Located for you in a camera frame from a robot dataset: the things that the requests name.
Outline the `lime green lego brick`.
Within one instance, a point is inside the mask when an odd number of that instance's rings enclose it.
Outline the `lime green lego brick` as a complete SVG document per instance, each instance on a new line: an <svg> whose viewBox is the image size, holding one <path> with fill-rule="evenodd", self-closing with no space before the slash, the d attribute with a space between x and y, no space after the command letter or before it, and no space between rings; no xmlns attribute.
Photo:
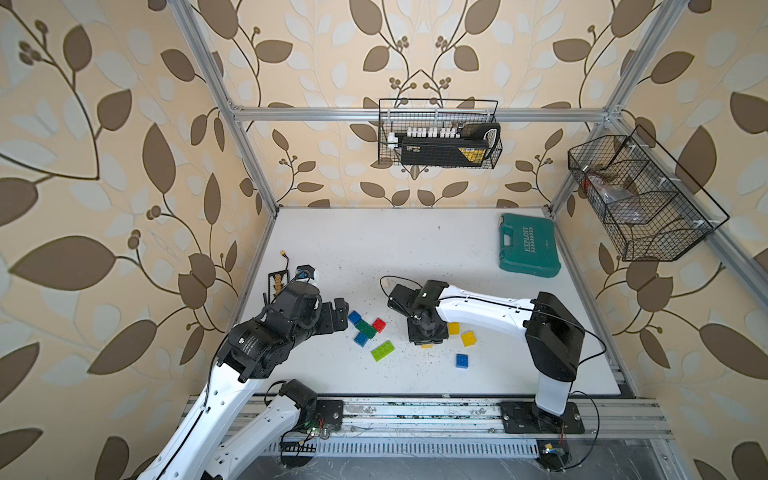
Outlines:
<svg viewBox="0 0 768 480"><path fill-rule="evenodd" d="M394 351L394 345L390 341L385 341L371 351L371 356L375 362L380 362Z"/></svg>

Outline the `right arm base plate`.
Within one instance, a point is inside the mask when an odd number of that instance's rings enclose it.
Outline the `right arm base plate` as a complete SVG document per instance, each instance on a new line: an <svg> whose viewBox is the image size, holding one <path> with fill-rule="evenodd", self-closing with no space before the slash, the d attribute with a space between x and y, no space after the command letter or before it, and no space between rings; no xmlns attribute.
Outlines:
<svg viewBox="0 0 768 480"><path fill-rule="evenodd" d="M584 434L585 427L574 402L567 402L561 415L540 409L531 401L502 401L498 404L507 434Z"/></svg>

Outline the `red lego brick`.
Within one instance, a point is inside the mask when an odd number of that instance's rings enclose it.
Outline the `red lego brick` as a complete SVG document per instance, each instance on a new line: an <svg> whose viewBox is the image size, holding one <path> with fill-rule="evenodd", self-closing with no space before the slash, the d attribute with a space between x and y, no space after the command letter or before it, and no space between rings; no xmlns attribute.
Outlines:
<svg viewBox="0 0 768 480"><path fill-rule="evenodd" d="M380 333L382 333L382 332L383 332L383 330L386 328L386 322L385 322L385 321L383 321L383 320L381 320L380 318L377 318L377 319L376 319L376 320L373 322L373 324L371 325L371 327L373 328L373 330L374 330L374 331L375 331L377 334L380 334Z"/></svg>

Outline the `plastic bag in basket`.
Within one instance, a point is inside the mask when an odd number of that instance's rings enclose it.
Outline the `plastic bag in basket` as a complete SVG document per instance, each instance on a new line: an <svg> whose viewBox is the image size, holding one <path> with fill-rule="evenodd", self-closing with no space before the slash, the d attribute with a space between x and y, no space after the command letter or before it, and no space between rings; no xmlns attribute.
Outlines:
<svg viewBox="0 0 768 480"><path fill-rule="evenodd" d="M634 193L625 187L610 184L602 174L590 173L587 180L596 198L596 210L601 217L611 214L617 221L626 221L633 215Z"/></svg>

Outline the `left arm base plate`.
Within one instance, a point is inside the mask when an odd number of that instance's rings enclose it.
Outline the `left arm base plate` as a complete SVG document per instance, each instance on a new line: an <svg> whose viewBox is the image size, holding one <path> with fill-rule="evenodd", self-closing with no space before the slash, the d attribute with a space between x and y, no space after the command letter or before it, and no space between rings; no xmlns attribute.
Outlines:
<svg viewBox="0 0 768 480"><path fill-rule="evenodd" d="M342 400L320 399L301 410L294 430L303 433L338 432L341 430L343 419Z"/></svg>

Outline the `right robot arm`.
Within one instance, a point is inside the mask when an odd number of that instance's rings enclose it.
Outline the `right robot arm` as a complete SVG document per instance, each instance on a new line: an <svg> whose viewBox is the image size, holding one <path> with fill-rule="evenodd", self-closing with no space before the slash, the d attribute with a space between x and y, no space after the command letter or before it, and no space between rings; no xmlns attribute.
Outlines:
<svg viewBox="0 0 768 480"><path fill-rule="evenodd" d="M554 294L502 298L429 280L417 289L395 285L387 294L387 306L406 318L408 339L414 345L443 342L452 323L524 342L539 372L533 412L552 417L565 413L588 331Z"/></svg>

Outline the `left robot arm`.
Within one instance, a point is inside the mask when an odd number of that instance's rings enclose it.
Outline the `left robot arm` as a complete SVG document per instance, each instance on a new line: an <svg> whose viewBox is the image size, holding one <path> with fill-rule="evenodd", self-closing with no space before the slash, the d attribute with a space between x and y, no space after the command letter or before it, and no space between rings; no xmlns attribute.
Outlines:
<svg viewBox="0 0 768 480"><path fill-rule="evenodd" d="M301 343L344 331L349 304L324 301L312 281L291 281L253 318L232 328L214 355L201 394L142 479L236 479L267 448L316 418L317 394L283 381L265 410L233 436L241 410Z"/></svg>

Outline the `green tool case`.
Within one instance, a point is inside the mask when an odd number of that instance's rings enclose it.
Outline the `green tool case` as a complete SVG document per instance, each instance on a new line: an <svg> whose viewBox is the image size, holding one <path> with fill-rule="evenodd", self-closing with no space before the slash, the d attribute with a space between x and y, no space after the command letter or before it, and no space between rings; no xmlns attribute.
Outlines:
<svg viewBox="0 0 768 480"><path fill-rule="evenodd" d="M553 278L561 269L555 225L547 218L504 213L499 224L499 267L507 272Z"/></svg>

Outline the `dark green lego brick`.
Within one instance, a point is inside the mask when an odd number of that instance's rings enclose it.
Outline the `dark green lego brick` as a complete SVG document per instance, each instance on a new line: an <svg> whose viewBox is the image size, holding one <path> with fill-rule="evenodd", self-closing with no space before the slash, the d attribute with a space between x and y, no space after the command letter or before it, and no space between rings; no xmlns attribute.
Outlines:
<svg viewBox="0 0 768 480"><path fill-rule="evenodd" d="M363 335L364 335L365 337L367 337L368 339L372 339L372 338L374 338L374 337L375 337L375 335L377 334L377 330L376 330L376 329L375 329L375 328L374 328L372 325L370 325L369 323L367 323L365 320L359 320L359 321L358 321L358 322L355 324L355 327L357 328L357 330L358 330L358 331L359 331L361 334L363 334Z"/></svg>

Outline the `blue lego brick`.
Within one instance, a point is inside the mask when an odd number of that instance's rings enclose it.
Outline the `blue lego brick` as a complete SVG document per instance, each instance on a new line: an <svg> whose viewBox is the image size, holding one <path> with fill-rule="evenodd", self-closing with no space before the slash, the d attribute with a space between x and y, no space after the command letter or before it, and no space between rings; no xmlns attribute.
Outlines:
<svg viewBox="0 0 768 480"><path fill-rule="evenodd" d="M455 358L455 366L458 369L468 369L469 368L469 357L465 354L457 354Z"/></svg>
<svg viewBox="0 0 768 480"><path fill-rule="evenodd" d="M363 332L359 332L354 338L354 342L360 347L364 347L368 341L368 336Z"/></svg>
<svg viewBox="0 0 768 480"><path fill-rule="evenodd" d="M348 315L348 321L353 325L356 325L361 320L362 317L357 311L351 311Z"/></svg>

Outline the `black bit holder card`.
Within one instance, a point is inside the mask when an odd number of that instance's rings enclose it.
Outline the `black bit holder card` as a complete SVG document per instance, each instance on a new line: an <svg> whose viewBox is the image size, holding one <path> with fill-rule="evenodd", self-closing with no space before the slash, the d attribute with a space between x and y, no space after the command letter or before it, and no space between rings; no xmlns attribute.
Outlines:
<svg viewBox="0 0 768 480"><path fill-rule="evenodd" d="M267 298L273 301L290 282L289 271L279 270L268 274Z"/></svg>

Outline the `black box in basket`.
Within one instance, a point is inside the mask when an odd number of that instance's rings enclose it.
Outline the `black box in basket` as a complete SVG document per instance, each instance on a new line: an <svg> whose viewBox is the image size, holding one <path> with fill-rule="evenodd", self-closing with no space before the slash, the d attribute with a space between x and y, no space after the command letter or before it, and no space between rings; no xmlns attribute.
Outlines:
<svg viewBox="0 0 768 480"><path fill-rule="evenodd" d="M398 133L395 138L395 152L406 166L493 168L503 149L499 123L444 128L436 137Z"/></svg>

